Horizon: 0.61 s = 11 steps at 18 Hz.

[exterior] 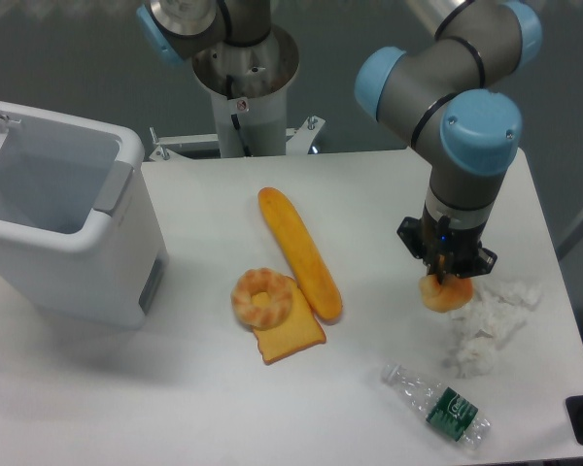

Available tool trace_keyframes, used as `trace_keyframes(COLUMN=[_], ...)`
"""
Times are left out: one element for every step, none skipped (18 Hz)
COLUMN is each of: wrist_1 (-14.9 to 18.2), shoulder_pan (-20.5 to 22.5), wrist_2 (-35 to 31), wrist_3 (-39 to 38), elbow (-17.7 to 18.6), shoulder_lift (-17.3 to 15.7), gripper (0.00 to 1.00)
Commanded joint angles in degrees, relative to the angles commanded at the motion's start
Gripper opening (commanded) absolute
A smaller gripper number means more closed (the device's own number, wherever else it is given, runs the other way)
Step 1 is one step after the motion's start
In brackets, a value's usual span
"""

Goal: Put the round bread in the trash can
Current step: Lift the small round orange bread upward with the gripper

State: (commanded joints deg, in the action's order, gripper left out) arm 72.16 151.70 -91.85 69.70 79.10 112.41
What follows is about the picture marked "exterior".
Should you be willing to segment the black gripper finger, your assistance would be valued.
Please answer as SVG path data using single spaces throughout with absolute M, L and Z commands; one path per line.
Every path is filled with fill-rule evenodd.
M 436 280 L 439 284 L 442 284 L 447 273 L 446 269 L 446 261 L 447 255 L 449 254 L 448 246 L 449 246 L 449 226 L 450 226 L 450 219 L 449 218 L 441 218 L 435 228 L 435 242 L 434 242 L 434 251 L 433 251 L 433 259 L 431 263 L 431 270 L 436 277 Z

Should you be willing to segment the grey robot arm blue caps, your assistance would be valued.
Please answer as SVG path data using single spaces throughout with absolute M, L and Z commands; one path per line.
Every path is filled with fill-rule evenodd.
M 492 85 L 538 54 L 542 26 L 521 1 L 413 1 L 433 36 L 411 54 L 385 47 L 360 67 L 354 93 L 431 168 L 423 213 L 397 233 L 438 280 L 490 273 L 497 257 L 482 244 L 523 131 L 517 105 Z

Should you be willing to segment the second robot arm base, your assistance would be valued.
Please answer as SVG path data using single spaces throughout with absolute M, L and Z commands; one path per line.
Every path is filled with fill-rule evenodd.
M 163 60 L 189 62 L 228 99 L 268 96 L 298 72 L 297 45 L 272 22 L 269 1 L 145 1 L 137 18 Z

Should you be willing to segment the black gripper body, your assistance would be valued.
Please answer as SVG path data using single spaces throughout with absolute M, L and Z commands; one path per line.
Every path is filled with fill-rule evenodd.
M 490 274 L 497 262 L 497 255 L 482 246 L 481 234 L 485 225 L 457 229 L 452 226 L 450 217 L 441 218 L 450 219 L 446 277 L 453 275 L 466 279 Z M 422 215 L 420 218 L 408 216 L 397 229 L 399 239 L 414 258 L 423 262 L 428 275 L 433 275 L 431 263 L 437 222 L 431 215 Z

